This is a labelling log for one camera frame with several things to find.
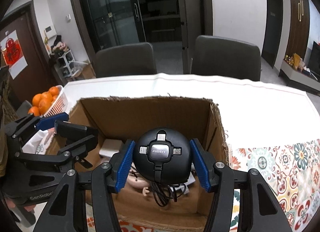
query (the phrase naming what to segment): orange fruit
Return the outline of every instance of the orange fruit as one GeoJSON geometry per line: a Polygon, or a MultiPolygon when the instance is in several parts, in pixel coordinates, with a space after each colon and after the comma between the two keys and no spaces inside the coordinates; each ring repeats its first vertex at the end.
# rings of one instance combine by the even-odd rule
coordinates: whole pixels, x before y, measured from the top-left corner
{"type": "Polygon", "coordinates": [[[58,95],[59,94],[59,88],[56,86],[50,87],[48,91],[52,96],[58,95]]]}
{"type": "Polygon", "coordinates": [[[31,113],[33,113],[34,116],[39,116],[40,115],[39,108],[36,106],[31,107],[28,111],[28,114],[31,114],[31,113]]]}
{"type": "Polygon", "coordinates": [[[42,94],[36,94],[33,99],[32,99],[32,105],[33,106],[38,106],[39,102],[41,100],[42,94]]]}
{"type": "Polygon", "coordinates": [[[42,99],[48,99],[48,100],[50,100],[50,101],[53,100],[52,95],[51,95],[49,92],[43,92],[43,93],[42,93],[42,96],[41,96],[41,100],[42,100],[42,99]]]}
{"type": "Polygon", "coordinates": [[[41,99],[41,101],[39,102],[40,114],[45,114],[48,111],[48,109],[51,107],[51,102],[52,101],[47,98],[41,99]]]}

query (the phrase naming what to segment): basket of oranges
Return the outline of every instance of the basket of oranges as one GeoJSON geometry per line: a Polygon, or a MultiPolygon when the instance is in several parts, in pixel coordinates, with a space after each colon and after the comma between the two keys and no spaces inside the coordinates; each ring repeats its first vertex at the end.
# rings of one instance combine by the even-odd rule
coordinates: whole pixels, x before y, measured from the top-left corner
{"type": "Polygon", "coordinates": [[[51,116],[66,110],[68,100],[63,92],[62,85],[51,87],[47,92],[36,94],[32,99],[32,107],[28,113],[35,116],[51,116]]]}

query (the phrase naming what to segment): gray floor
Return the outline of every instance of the gray floor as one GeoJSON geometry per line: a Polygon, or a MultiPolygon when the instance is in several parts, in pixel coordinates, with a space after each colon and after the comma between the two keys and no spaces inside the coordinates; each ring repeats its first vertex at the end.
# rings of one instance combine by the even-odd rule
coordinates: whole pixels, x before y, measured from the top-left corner
{"type": "MultiPolygon", "coordinates": [[[[183,74],[181,54],[182,42],[154,42],[152,45],[158,73],[170,75],[183,74]]],[[[277,72],[274,71],[263,58],[261,58],[260,81],[264,83],[286,85],[284,80],[281,77],[278,77],[277,72]]],[[[320,114],[320,97],[310,93],[307,93],[307,95],[320,114]]]]}
{"type": "MultiPolygon", "coordinates": [[[[264,83],[272,83],[277,85],[286,85],[284,80],[281,77],[278,77],[276,71],[274,71],[271,66],[261,58],[261,76],[260,81],[264,83]]],[[[317,109],[318,113],[320,114],[320,97],[317,95],[313,95],[307,93],[308,97],[310,98],[311,102],[314,104],[315,108],[317,109]]]]}

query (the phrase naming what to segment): metal bolt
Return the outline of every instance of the metal bolt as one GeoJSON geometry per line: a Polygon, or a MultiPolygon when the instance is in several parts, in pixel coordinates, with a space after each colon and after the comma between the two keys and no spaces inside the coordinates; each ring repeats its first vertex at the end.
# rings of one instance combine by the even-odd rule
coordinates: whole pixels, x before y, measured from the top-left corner
{"type": "Polygon", "coordinates": [[[68,176],[73,176],[75,173],[76,173],[76,171],[74,169],[70,169],[67,171],[68,176]]]}
{"type": "Polygon", "coordinates": [[[109,167],[110,167],[110,163],[108,163],[108,162],[104,162],[101,164],[101,168],[103,168],[103,169],[107,169],[109,167]]]}
{"type": "Polygon", "coordinates": [[[253,175],[258,175],[259,174],[259,171],[257,169],[251,169],[250,172],[253,175]]]}
{"type": "Polygon", "coordinates": [[[224,167],[224,163],[219,161],[216,163],[216,166],[217,166],[217,168],[222,169],[224,167]]]}

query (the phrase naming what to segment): cardboard box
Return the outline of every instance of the cardboard box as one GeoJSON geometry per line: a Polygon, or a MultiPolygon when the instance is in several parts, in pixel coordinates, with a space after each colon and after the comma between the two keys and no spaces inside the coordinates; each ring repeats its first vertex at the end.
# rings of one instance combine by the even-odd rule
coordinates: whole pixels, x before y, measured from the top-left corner
{"type": "MultiPolygon", "coordinates": [[[[228,150],[217,105],[211,100],[181,97],[88,98],[77,102],[69,114],[70,122],[99,129],[99,144],[86,160],[99,164],[99,150],[103,141],[127,139],[135,141],[146,131],[156,127],[173,128],[187,137],[198,138],[203,147],[218,161],[228,164],[228,150]]],[[[56,154],[64,141],[53,139],[47,154],[56,154]]],[[[80,164],[77,171],[87,171],[80,164]]],[[[213,194],[207,194],[196,182],[190,192],[159,207],[152,193],[144,197],[141,191],[126,184],[119,194],[113,195],[120,219],[166,231],[203,231],[211,207],[213,194]]],[[[90,192],[87,191],[90,203],[90,192]]]]}

